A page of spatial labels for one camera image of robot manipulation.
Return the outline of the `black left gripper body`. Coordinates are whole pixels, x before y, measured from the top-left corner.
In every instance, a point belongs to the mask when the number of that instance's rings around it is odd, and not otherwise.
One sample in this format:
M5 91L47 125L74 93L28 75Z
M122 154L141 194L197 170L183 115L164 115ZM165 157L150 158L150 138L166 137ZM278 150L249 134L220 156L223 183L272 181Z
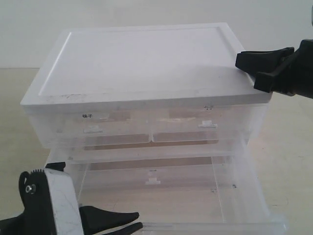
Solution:
M1 220L2 235L82 235L78 202L71 177L42 168L19 177L23 212Z

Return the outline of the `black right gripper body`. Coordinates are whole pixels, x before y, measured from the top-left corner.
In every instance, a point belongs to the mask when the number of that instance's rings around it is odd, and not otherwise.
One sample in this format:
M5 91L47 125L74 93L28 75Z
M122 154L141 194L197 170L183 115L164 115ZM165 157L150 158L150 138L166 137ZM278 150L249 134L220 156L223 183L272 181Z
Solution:
M313 97L313 41L302 40L299 48L272 72L271 91L288 96Z

